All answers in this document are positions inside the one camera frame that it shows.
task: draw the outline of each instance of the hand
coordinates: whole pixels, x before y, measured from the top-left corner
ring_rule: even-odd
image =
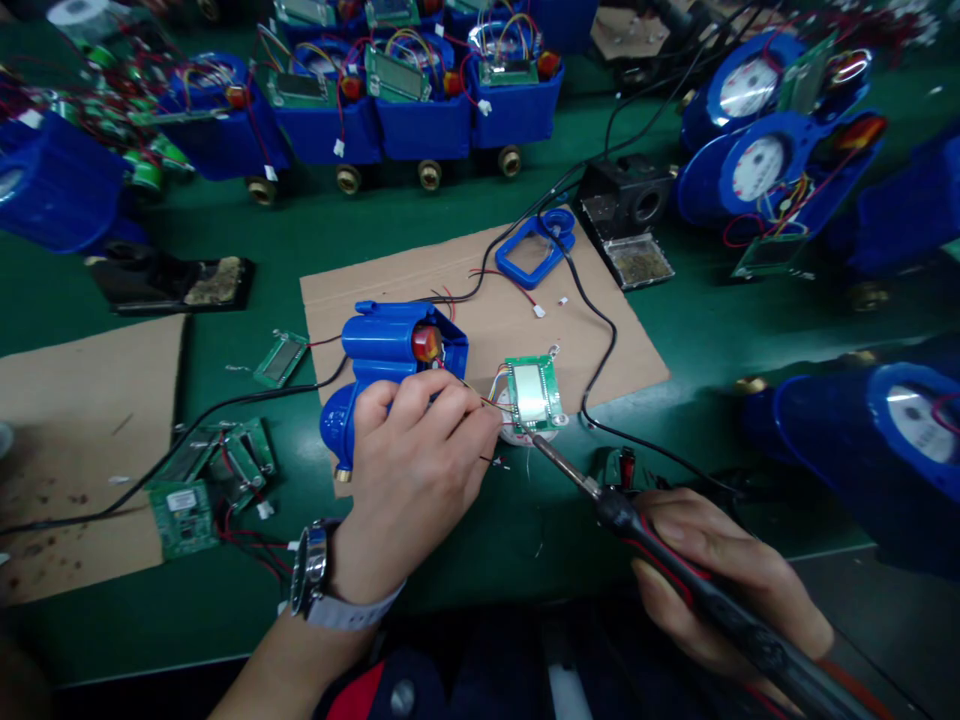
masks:
[[[716,505],[686,488],[645,492],[635,505],[653,522],[665,543],[732,581],[737,596],[802,652],[814,660],[829,652],[833,628],[776,550],[752,538]],[[651,565],[634,559],[633,569],[650,619],[683,652],[718,675],[785,700],[746,658],[690,611]]]
[[[427,370],[368,387],[353,422],[353,510],[333,540],[331,590],[366,605],[396,590],[476,500],[503,420],[446,370]]]

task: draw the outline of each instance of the watch strap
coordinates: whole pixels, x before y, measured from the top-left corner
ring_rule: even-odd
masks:
[[[383,616],[390,610],[390,606],[393,605],[394,600],[397,599],[406,584],[407,581],[404,580],[403,584],[388,598],[373,605],[351,605],[332,595],[324,595],[311,604],[310,612],[307,614],[307,622],[331,630],[347,630],[350,632],[363,630],[383,619]]]

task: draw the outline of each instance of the cardboard sheet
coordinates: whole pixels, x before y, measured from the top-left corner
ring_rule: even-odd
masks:
[[[0,527],[107,507],[170,446],[185,317],[175,315],[0,359]],[[147,497],[119,515],[0,538],[9,604],[38,600],[162,562]]]
[[[476,283],[468,277],[470,270],[480,267],[483,251],[506,227],[301,278],[310,338],[338,335],[361,300],[408,302],[434,290],[444,293],[444,286],[453,295],[468,292]],[[579,224],[574,232],[571,254],[584,289],[619,331],[617,347],[590,395],[592,407],[668,380],[670,373]],[[525,240],[510,260],[529,272],[548,251],[546,243],[539,237]],[[496,268],[493,253],[487,267]],[[466,380],[486,393],[504,358],[543,355],[557,344],[560,354],[555,366],[563,409],[573,415],[610,342],[610,329],[584,304],[563,261],[530,294],[546,311],[545,317],[537,318],[520,290],[497,275],[486,275],[477,295],[455,306],[454,322],[470,341]],[[561,306],[558,303],[564,297],[568,302]],[[438,307],[449,314],[445,305]],[[315,348],[311,355],[317,378],[322,380],[333,374],[343,350],[339,343],[330,343]],[[321,402],[352,381],[348,365],[336,383],[321,391]],[[347,488],[338,484],[336,490],[342,493]]]
[[[673,4],[684,10],[690,8],[692,0],[673,0]],[[723,17],[729,17],[740,9],[734,3],[708,2],[707,5]],[[753,17],[754,11],[747,10],[737,17],[732,25],[736,34]],[[783,16],[776,10],[764,9],[753,25],[743,34],[746,42],[754,35],[764,32],[767,27],[783,23]],[[660,53],[670,31],[660,22],[659,16],[650,12],[639,16],[629,8],[600,7],[590,30],[590,37],[604,60],[616,58],[648,58]]]

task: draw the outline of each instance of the electrical wire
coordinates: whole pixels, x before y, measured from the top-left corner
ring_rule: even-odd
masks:
[[[530,304],[533,305],[534,307],[536,307],[537,301],[533,299],[533,296],[532,296],[530,293],[528,293],[522,286],[518,285],[516,282],[514,282],[513,280],[511,280],[510,278],[508,278],[506,275],[504,275],[504,274],[503,274],[502,272],[500,272],[499,270],[482,270],[482,269],[480,269],[480,268],[473,268],[472,270],[470,270],[470,274],[467,275],[467,277],[475,277],[475,276],[480,275],[480,274],[499,275],[500,277],[505,278],[506,280],[510,280],[510,282],[513,284],[513,286],[514,286],[515,288],[517,288],[517,290],[519,290],[520,292],[522,292],[523,295],[524,295],[524,297],[527,298],[527,300],[530,301]]]
[[[184,430],[184,432],[180,435],[180,437],[178,437],[174,441],[173,445],[170,446],[170,449],[163,454],[163,457],[161,457],[156,463],[154,463],[153,467],[147,470],[147,472],[144,473],[143,476],[130,487],[130,489],[128,489],[123,495],[121,495],[119,498],[114,500],[110,505],[108,505],[103,510],[100,510],[95,513],[89,513],[87,515],[77,515],[75,517],[62,518],[60,520],[42,520],[39,522],[25,523],[23,525],[15,525],[12,527],[3,528],[2,530],[0,530],[0,537],[3,537],[5,535],[13,535],[14,533],[30,532],[30,531],[36,531],[36,530],[51,530],[53,528],[66,527],[68,525],[78,525],[80,523],[85,523],[85,522],[94,522],[96,520],[102,520],[105,517],[113,515],[113,513],[115,513],[117,510],[123,507],[127,502],[130,501],[131,498],[133,498],[134,495],[136,495],[141,489],[143,489],[143,486],[146,485],[154,475],[156,475],[161,469],[163,469],[163,467],[167,464],[170,458],[172,458],[174,454],[176,454],[176,452],[181,447],[183,447],[183,445],[187,441],[187,438],[189,438],[190,435],[192,435],[193,432],[200,426],[200,423],[202,423],[204,420],[210,417],[210,415],[215,413],[217,410],[220,410],[225,407],[229,407],[230,405],[254,403],[254,402],[260,402],[262,400],[273,400],[275,398],[286,397],[288,395],[298,395],[304,392],[319,390],[320,388],[324,388],[327,385],[330,385],[337,379],[337,377],[340,375],[340,372],[346,366],[347,359],[348,359],[347,356],[344,355],[343,360],[340,361],[340,364],[337,366],[337,369],[334,371],[333,375],[327,378],[326,380],[324,380],[323,382],[313,383],[311,385],[293,385],[291,387],[276,388],[274,390],[262,390],[260,392],[250,393],[249,395],[239,395],[235,398],[230,398],[229,400],[223,400],[222,402],[219,402],[216,405],[210,406],[209,408],[204,410],[202,413],[200,413],[200,415],[197,416],[197,419],[194,420],[186,430]]]
[[[570,190],[577,184],[579,184],[579,181],[577,181],[577,183],[573,183],[567,186],[567,188],[565,189]],[[607,346],[606,351],[603,353],[603,357],[600,358],[600,364],[597,365],[597,369],[594,371],[593,377],[590,378],[590,382],[587,383],[586,388],[584,388],[583,390],[583,396],[580,399],[580,414],[583,415],[584,420],[586,420],[588,423],[590,423],[594,427],[600,428],[601,430],[605,430],[606,432],[612,435],[616,435],[617,437],[621,437],[624,440],[629,440],[632,443],[635,443],[637,445],[641,445],[645,448],[653,450],[654,452],[659,453],[660,455],[663,455],[664,457],[669,458],[670,460],[673,460],[678,465],[686,468],[691,473],[699,477],[701,480],[704,480],[710,483],[711,485],[715,485],[719,488],[722,488],[723,490],[733,493],[734,495],[739,495],[740,491],[737,490],[736,488],[717,480],[715,477],[708,474],[706,471],[701,470],[699,467],[694,465],[692,462],[690,462],[686,458],[681,457],[680,455],[677,455],[676,453],[668,450],[662,445],[658,445],[649,440],[644,440],[643,438],[639,438],[634,435],[630,435],[628,433],[617,430],[616,428],[612,428],[608,425],[604,425],[603,423],[599,422],[598,420],[590,416],[590,413],[587,411],[587,400],[590,397],[590,392],[593,390],[593,386],[596,384],[597,379],[600,377],[600,373],[602,373],[604,367],[606,367],[607,360],[610,359],[610,356],[613,354],[614,348],[617,346],[617,334],[618,334],[617,326],[613,322],[613,320],[611,320],[606,315],[604,315],[600,311],[600,309],[596,305],[594,305],[593,302],[590,300],[590,298],[587,296],[587,292],[583,288],[583,283],[580,282],[580,274],[577,272],[577,266],[573,260],[573,257],[570,255],[570,251],[567,250],[566,246],[562,242],[560,242],[560,239],[558,237],[556,237],[555,235],[553,235],[553,233],[550,232],[550,230],[547,228],[546,223],[543,222],[543,211],[547,205],[549,205],[549,201],[543,202],[540,205],[540,207],[537,209],[538,224],[540,225],[542,231],[545,232],[547,236],[553,240],[554,244],[558,248],[560,248],[560,251],[563,253],[563,257],[567,261],[567,266],[570,268],[570,274],[573,276],[574,285],[577,286],[577,292],[580,293],[580,297],[583,299],[583,302],[586,304],[588,308],[590,308],[590,310],[593,312],[594,315],[596,315],[598,318],[603,320],[610,327],[610,344]]]

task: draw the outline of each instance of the finger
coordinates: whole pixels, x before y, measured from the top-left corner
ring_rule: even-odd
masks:
[[[477,495],[480,494],[480,485],[483,483],[483,478],[487,474],[487,470],[490,469],[490,461],[484,460],[483,458],[493,457],[493,452],[497,446],[497,438],[500,436],[501,427],[502,425],[497,425],[496,428],[490,432],[489,439],[480,450],[480,456],[477,457],[473,467],[470,469],[470,474],[467,475],[467,484],[464,488],[463,498],[464,511],[473,505],[473,501],[476,500]]]
[[[730,643],[694,615],[652,565],[640,558],[634,558],[630,564],[647,615],[683,652],[721,675],[750,678],[756,674]]]
[[[737,525],[725,512],[713,504],[696,501],[679,501],[654,505],[641,511],[652,520],[656,527],[667,530],[667,526],[682,525],[702,530],[712,535],[747,540],[751,537],[746,530]]]
[[[451,385],[462,385],[446,370],[424,370],[404,378],[387,422],[399,429],[416,425],[427,411],[430,398]]]
[[[417,423],[416,431],[428,434],[443,442],[467,415],[481,405],[480,396],[464,385],[448,385],[433,401],[423,420]]]
[[[462,458],[465,466],[472,466],[485,450],[489,449],[490,439],[503,427],[503,416],[497,408],[483,405],[471,412],[460,427],[454,430],[447,440],[444,450],[454,457]]]
[[[387,419],[390,403],[400,386],[389,380],[378,380],[357,396],[353,410],[355,438],[363,438],[383,425]]]
[[[833,629],[814,605],[790,564],[769,545],[732,538],[691,525],[653,520],[657,533],[679,554],[735,581],[737,591],[774,627],[811,657],[833,644]]]

